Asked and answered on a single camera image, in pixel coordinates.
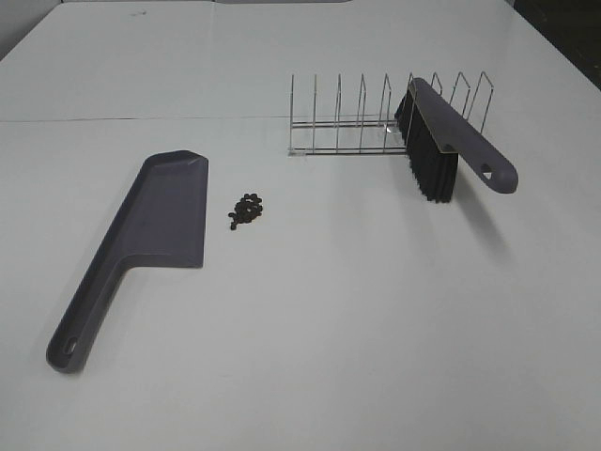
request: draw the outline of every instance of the dish rack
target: dish rack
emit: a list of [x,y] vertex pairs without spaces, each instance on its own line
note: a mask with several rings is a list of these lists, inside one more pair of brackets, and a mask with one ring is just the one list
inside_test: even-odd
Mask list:
[[[413,74],[408,77],[407,89],[413,80]],[[481,85],[485,81],[489,87],[488,97],[485,104],[485,112],[480,124],[480,134],[483,133],[486,118],[492,102],[495,90],[493,83],[485,71],[480,73],[478,84],[471,96],[471,85],[462,71],[455,77],[451,90],[451,96],[447,102],[453,106],[455,94],[460,84],[466,89],[465,99],[461,102],[455,101],[457,112],[461,113],[467,121],[470,117],[481,94]],[[439,75],[432,74],[431,86],[442,96],[443,86]],[[292,75],[290,85],[290,135],[288,151],[291,156],[318,156],[318,155],[404,155],[407,148],[400,136],[394,112],[391,111],[393,101],[393,88],[391,78],[384,75],[384,83],[381,90],[379,112],[377,114],[366,114],[367,83],[365,75],[362,74],[359,83],[359,98],[356,101],[357,113],[352,116],[342,114],[342,75],[338,74],[336,95],[333,108],[333,116],[321,117],[317,114],[317,75],[313,77],[313,101],[312,113],[308,117],[295,116],[295,75]]]

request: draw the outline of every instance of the table surface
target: table surface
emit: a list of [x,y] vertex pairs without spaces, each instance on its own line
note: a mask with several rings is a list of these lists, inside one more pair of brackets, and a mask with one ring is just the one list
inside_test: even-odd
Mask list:
[[[493,79],[515,194],[461,164],[433,205],[405,157],[287,156],[291,73],[302,114],[341,72],[350,113],[362,72],[374,107],[434,70]],[[501,0],[65,4],[0,105],[0,448],[599,449],[601,93]],[[205,267],[128,272],[54,372],[142,161],[179,148],[209,159]],[[265,214],[231,232],[245,192]]]

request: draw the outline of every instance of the pile of coffee beans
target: pile of coffee beans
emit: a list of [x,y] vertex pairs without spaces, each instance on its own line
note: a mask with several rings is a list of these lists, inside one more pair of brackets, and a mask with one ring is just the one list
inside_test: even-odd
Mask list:
[[229,228],[236,230],[238,224],[249,224],[257,216],[261,216],[263,211],[261,202],[263,202],[263,199],[256,195],[256,193],[245,194],[234,207],[234,211],[227,215],[232,218],[232,224]]

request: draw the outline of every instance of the gray wall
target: gray wall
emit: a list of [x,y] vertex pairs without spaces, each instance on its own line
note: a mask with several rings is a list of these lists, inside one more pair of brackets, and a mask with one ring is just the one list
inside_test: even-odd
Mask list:
[[0,59],[60,0],[0,0]]

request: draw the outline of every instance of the brush bristles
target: brush bristles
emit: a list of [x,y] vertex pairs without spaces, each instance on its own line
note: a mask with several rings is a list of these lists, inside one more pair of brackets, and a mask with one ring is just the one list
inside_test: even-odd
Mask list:
[[411,119],[412,109],[413,98],[408,92],[394,115],[405,140],[409,165],[428,200],[450,202],[457,175],[457,154],[440,153],[418,108]]

